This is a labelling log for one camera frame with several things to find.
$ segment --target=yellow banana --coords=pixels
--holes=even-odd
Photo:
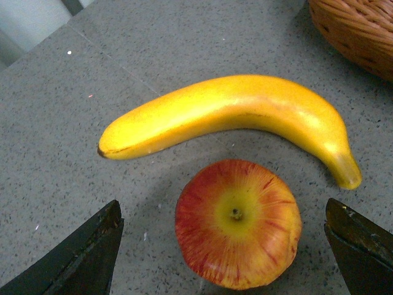
[[[271,76],[221,77],[163,95],[111,123],[98,153],[131,159],[236,128],[288,139],[325,163],[340,187],[355,189],[362,180],[336,109],[311,90]]]

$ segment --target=wicker basket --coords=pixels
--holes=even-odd
[[[316,28],[344,57],[393,82],[393,0],[309,0]]]

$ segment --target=gray speckled countertop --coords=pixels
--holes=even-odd
[[[349,294],[324,234],[325,205],[334,197],[393,231],[393,86],[331,48],[307,3],[247,2],[98,0],[0,73],[0,285],[117,199],[125,228],[111,294]],[[136,160],[97,155],[119,115],[241,73],[281,76],[329,100],[346,122],[360,187],[339,189],[317,158],[256,130],[206,135]],[[289,269],[238,293],[194,275],[174,234],[184,185],[227,157],[275,171],[303,219]]]

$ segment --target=wall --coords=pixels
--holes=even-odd
[[[93,0],[80,0],[83,7]],[[0,70],[67,23],[61,0],[0,0]]]

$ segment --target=red apple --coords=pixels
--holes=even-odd
[[[302,231],[298,206],[285,182],[240,159],[198,172],[177,201],[175,223],[187,265],[231,289],[277,279],[293,262]]]

